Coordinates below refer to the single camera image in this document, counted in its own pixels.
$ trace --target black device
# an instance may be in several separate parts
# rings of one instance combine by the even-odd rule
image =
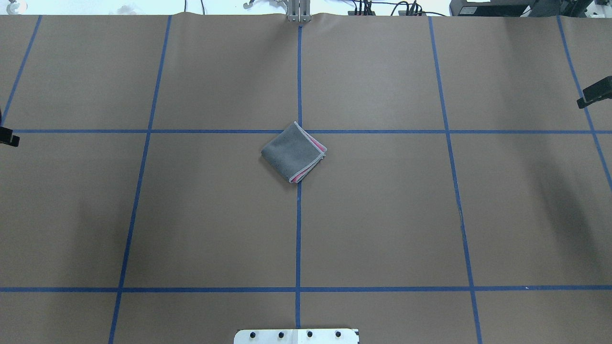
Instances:
[[[566,17],[586,17],[584,11],[593,0],[535,0],[529,5],[530,17],[552,17],[564,15]]]
[[[2,121],[2,110],[0,110],[0,122]],[[0,143],[8,144],[9,146],[19,146],[19,136],[13,135],[13,130],[0,127]]]
[[[582,90],[583,98],[576,100],[578,108],[586,108],[589,105],[604,99],[612,99],[612,75]]]
[[[450,14],[458,17],[520,17],[533,0],[450,0]]]

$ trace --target blue tape line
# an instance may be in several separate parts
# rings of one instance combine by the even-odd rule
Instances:
[[[590,134],[589,130],[471,130],[471,129],[450,129],[451,134],[538,134],[538,135],[551,135],[551,134]]]
[[[294,293],[295,287],[136,287],[123,288],[123,293]],[[612,290],[612,285],[501,285],[501,286],[303,286],[301,293],[435,293],[451,291],[554,291]],[[0,293],[117,293],[119,288],[89,287],[0,287]]]
[[[302,288],[302,182],[297,183],[296,209],[296,329],[300,328],[300,305]]]
[[[507,285],[475,286],[474,291],[612,290],[612,285]]]
[[[136,184],[136,195],[134,196],[134,205],[132,207],[132,216],[130,218],[130,228],[127,232],[127,240],[125,242],[125,251],[123,255],[123,263],[121,264],[121,274],[119,277],[119,291],[117,292],[117,298],[115,300],[115,308],[113,312],[113,321],[111,323],[110,334],[108,336],[108,344],[113,344],[114,333],[117,327],[117,319],[119,317],[119,307],[121,306],[121,294],[123,285],[125,282],[125,271],[127,270],[127,261],[130,256],[130,247],[132,245],[132,236],[134,232],[134,224],[136,222],[136,211],[138,210],[138,202],[140,200],[140,190],[143,185],[144,167],[147,162],[147,155],[149,153],[149,143],[151,142],[151,129],[153,127],[153,120],[155,118],[155,107],[157,105],[157,96],[159,93],[159,85],[162,81],[163,62],[166,57],[166,48],[168,47],[168,36],[170,34],[170,24],[172,23],[172,16],[168,16],[168,22],[166,24],[166,33],[163,39],[162,56],[159,62],[159,69],[157,71],[157,81],[155,82],[155,91],[153,92],[153,103],[151,104],[151,114],[149,116],[149,125],[147,128],[147,137],[144,141],[143,158],[140,163],[140,172],[138,173],[138,182]]]
[[[311,134],[443,134],[444,130],[436,129],[412,129],[412,130],[388,130],[388,129],[313,129],[306,130]]]
[[[578,82],[578,76],[576,75],[576,71],[573,67],[572,57],[570,55],[569,47],[567,46],[567,41],[565,40],[565,31],[563,30],[563,24],[561,23],[560,16],[557,16],[557,25],[559,26],[559,33],[561,34],[561,40],[563,41],[563,49],[565,49],[565,56],[567,58],[567,63],[570,66],[572,78],[574,79],[574,83],[576,84],[578,95],[582,98],[584,97],[584,94],[582,92],[582,87],[580,87],[580,82]],[[595,126],[593,125],[593,121],[591,119],[591,114],[589,113],[589,109],[586,107],[584,108],[584,115],[586,116],[586,120],[589,123],[589,128],[591,128],[591,133],[593,135],[593,141],[595,142],[595,148],[597,148],[599,160],[602,162],[603,172],[605,173],[606,179],[608,180],[608,186],[610,187],[610,191],[612,191],[612,177],[610,176],[608,164],[606,163],[606,159],[603,156],[602,147],[599,145],[599,139],[597,138]]]
[[[148,133],[148,129],[14,129],[15,133]],[[280,134],[282,129],[152,129],[151,133],[170,134]],[[590,135],[591,130],[489,130],[489,129],[450,129],[451,134],[520,134],[520,135]],[[438,129],[313,129],[311,134],[446,134]],[[612,134],[612,130],[595,130],[602,135]]]
[[[297,123],[302,126],[302,25],[297,27]]]
[[[303,293],[401,293],[470,291],[468,286],[304,286]]]
[[[39,18],[36,21],[36,25],[34,26],[34,31],[32,32],[32,37],[30,37],[28,48],[26,49],[26,53],[23,56],[23,60],[21,60],[21,65],[19,66],[19,71],[17,72],[17,76],[15,77],[13,88],[10,90],[9,99],[6,101],[6,106],[4,107],[4,112],[3,112],[4,116],[2,117],[2,121],[0,121],[0,125],[4,125],[4,122],[6,122],[6,116],[9,114],[10,104],[13,102],[13,97],[15,96],[15,92],[17,91],[17,86],[19,85],[19,80],[21,79],[21,74],[23,73],[23,69],[26,67],[26,62],[28,61],[28,56],[30,55],[30,51],[32,50],[34,39],[36,38],[36,34],[38,33],[38,28],[40,26],[41,21],[42,21],[42,16],[39,15]]]
[[[0,287],[0,293],[117,293],[119,288],[8,286]]]
[[[438,51],[436,49],[436,37],[433,30],[433,22],[431,17],[427,17],[429,21],[429,32],[431,35],[431,49],[433,50],[433,60],[436,67],[436,78],[438,79],[438,92],[440,95],[440,106],[442,108],[442,118],[444,120],[444,130],[446,131],[446,145],[449,150],[450,171],[453,176],[453,185],[455,187],[455,200],[459,210],[459,219],[461,221],[461,236],[463,238],[463,253],[465,256],[465,265],[468,272],[469,286],[474,286],[474,277],[472,276],[472,263],[469,257],[468,236],[465,231],[465,221],[463,219],[463,208],[461,206],[461,194],[459,193],[459,183],[457,181],[457,170],[455,169],[455,157],[453,155],[453,146],[450,140],[449,120],[446,114],[446,103],[444,101],[444,91],[442,90],[442,76],[440,74],[440,65],[438,61]],[[474,313],[474,326],[476,327],[476,339],[478,344],[482,344],[482,334],[480,331],[480,317],[478,315],[478,305],[476,303],[476,293],[470,291],[472,298],[472,312]]]
[[[146,129],[15,129],[14,133],[36,133],[36,134],[125,134],[125,133],[147,133]]]
[[[244,130],[244,129],[153,129],[152,133],[194,133],[194,134],[280,134],[283,130]]]
[[[293,293],[292,286],[238,288],[123,288],[124,293]]]

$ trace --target black wire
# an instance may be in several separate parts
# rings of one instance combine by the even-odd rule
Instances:
[[[578,0],[574,1],[573,6],[572,6],[572,10],[567,14],[570,17],[573,17],[573,12],[576,9],[576,5],[578,4]]]
[[[414,0],[414,2],[412,3],[410,9],[406,11],[406,15],[412,15],[414,12],[418,12],[416,0]]]
[[[406,4],[406,13],[408,13],[408,11],[410,10],[410,4],[408,4],[408,1],[400,1],[397,4],[395,4],[395,7],[393,8],[393,11],[391,11],[391,15],[393,15],[393,13],[395,13],[395,10],[401,4]]]
[[[371,4],[385,4],[385,5],[397,5],[396,2],[378,2],[378,1],[370,1]]]
[[[373,15],[372,2],[368,0],[359,0],[359,13],[357,13],[357,6],[355,6],[355,15]]]
[[[430,14],[437,14],[437,15],[439,15],[439,16],[446,17],[446,15],[444,15],[444,14],[442,14],[442,13],[438,13],[438,12],[429,12],[429,11],[421,11],[421,12],[417,12],[417,13],[415,13],[414,15],[428,14],[428,13],[430,13]]]

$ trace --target cable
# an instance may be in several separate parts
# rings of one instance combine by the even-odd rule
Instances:
[[[396,2],[379,2],[379,1],[370,1],[370,4],[397,5]]]
[[[408,11],[410,10],[410,4],[408,4],[408,1],[400,1],[397,4],[395,4],[395,7],[393,8],[393,11],[391,11],[391,15],[393,15],[393,13],[395,13],[395,10],[401,4],[406,4],[406,13],[408,13]]]
[[[374,15],[372,12],[372,1],[368,0],[359,0],[359,10],[357,10],[357,3],[355,0],[351,0],[355,5],[355,15]]]
[[[438,13],[438,12],[429,12],[429,11],[421,11],[421,12],[416,12],[414,15],[421,15],[421,14],[437,14],[441,17],[447,17],[447,15],[444,15],[442,13]]]
[[[574,10],[576,10],[576,5],[577,5],[577,4],[578,4],[578,0],[574,1],[574,2],[573,2],[573,6],[572,6],[572,10],[571,10],[569,13],[567,13],[567,12],[566,12],[566,13],[567,13],[567,15],[568,15],[568,17],[573,17],[573,16],[574,16],[574,15],[573,15],[573,12],[574,12]]]

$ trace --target metal bracket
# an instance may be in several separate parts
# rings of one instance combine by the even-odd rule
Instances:
[[[287,6],[287,20],[295,23],[310,21],[310,0],[276,0]]]
[[[241,330],[234,344],[359,344],[357,329]]]

